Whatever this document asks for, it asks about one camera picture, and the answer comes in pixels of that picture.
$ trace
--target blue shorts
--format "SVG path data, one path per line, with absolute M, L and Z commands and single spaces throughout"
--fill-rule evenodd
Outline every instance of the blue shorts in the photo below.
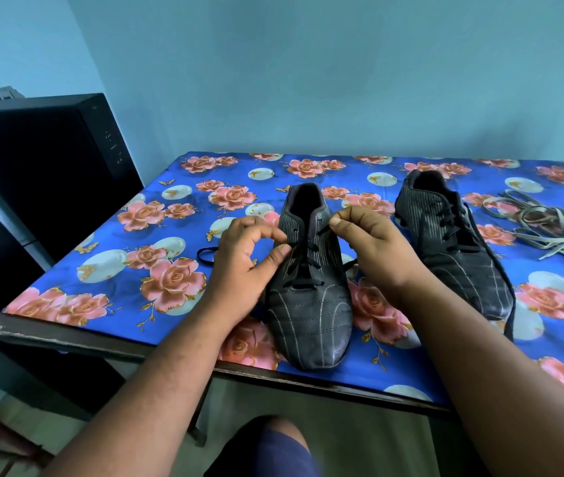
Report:
M 254 418 L 223 447 L 205 477 L 320 477 L 308 450 L 288 435 L 266 427 L 270 417 Z

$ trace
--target forearm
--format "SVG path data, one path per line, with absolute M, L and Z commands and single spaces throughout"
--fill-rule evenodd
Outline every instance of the forearm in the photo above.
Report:
M 431 273 L 399 305 L 490 471 L 564 475 L 564 387 Z
M 42 475 L 167 476 L 230 331 L 213 316 L 199 304 Z

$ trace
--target knee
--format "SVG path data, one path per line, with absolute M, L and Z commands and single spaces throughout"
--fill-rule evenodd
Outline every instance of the knee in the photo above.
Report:
M 276 432 L 287 435 L 293 440 L 297 441 L 306 450 L 309 449 L 309 445 L 306 443 L 306 440 L 304 439 L 302 432 L 300 432 L 300 429 L 297 428 L 293 422 L 287 420 L 286 418 L 279 417 L 277 415 L 270 415 L 269 417 L 267 417 L 265 427 L 270 430 L 275 430 Z

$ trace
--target grey shoelace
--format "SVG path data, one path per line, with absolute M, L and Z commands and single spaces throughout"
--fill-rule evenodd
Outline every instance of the grey shoelace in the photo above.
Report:
M 518 208 L 517 212 L 502 214 L 487 207 L 496 202 L 504 202 Z M 528 194 L 508 189 L 502 197 L 490 197 L 483 201 L 483 209 L 494 217 L 513 219 L 521 225 L 511 232 L 516 238 L 527 244 L 547 250 L 545 257 L 557 252 L 564 254 L 564 209 L 556 206 L 545 206 Z

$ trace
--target fingernail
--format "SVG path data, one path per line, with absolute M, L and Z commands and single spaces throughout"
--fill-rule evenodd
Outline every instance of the fingernail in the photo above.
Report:
M 286 257 L 291 252 L 291 247 L 288 244 L 281 244 L 278 251 L 282 253 L 283 257 Z

